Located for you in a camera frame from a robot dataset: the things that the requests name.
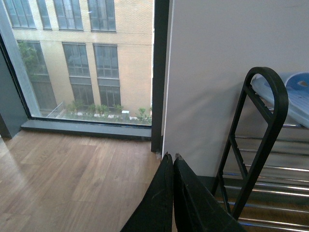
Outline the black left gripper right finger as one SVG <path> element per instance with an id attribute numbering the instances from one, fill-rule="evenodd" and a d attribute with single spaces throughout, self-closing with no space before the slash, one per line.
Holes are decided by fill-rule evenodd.
<path id="1" fill-rule="evenodd" d="M 202 184 L 180 154 L 175 155 L 174 216 L 179 232 L 244 232 Z"/>

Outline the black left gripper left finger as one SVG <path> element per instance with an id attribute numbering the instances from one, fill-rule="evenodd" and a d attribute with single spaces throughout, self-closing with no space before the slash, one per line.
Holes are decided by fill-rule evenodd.
<path id="1" fill-rule="evenodd" d="M 136 210 L 123 226 L 123 232 L 170 232 L 173 210 L 173 161 L 163 159 Z"/>

